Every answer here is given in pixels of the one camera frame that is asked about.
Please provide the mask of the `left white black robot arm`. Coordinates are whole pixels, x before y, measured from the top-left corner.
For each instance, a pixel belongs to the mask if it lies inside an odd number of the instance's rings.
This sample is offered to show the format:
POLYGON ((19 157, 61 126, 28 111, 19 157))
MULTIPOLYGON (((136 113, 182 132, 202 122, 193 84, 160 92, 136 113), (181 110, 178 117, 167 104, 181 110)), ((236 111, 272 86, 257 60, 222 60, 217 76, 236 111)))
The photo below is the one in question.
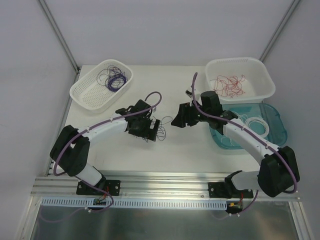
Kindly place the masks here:
POLYGON ((120 108, 111 119, 91 127, 65 126, 55 141, 49 156, 70 177, 77 177, 95 195, 107 185, 106 178, 88 163, 90 147, 116 134, 128 133, 148 141, 156 141, 161 121, 152 120, 152 109, 143 100, 135 105, 120 108))

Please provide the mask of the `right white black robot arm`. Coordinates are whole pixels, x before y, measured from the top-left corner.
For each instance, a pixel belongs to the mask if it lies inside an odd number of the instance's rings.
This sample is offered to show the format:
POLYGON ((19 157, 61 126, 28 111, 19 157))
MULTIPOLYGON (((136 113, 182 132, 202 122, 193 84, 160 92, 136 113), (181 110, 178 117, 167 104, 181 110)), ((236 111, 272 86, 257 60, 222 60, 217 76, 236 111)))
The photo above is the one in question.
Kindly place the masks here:
POLYGON ((185 128, 199 122, 208 123, 239 144, 259 164, 258 171, 238 170, 225 178, 224 191, 229 197, 238 196, 242 190, 262 191, 272 198, 297 191, 300 175, 292 148, 279 147, 255 133, 236 114, 223 109, 214 91, 203 92, 200 99, 201 102, 181 103, 171 125, 185 128))

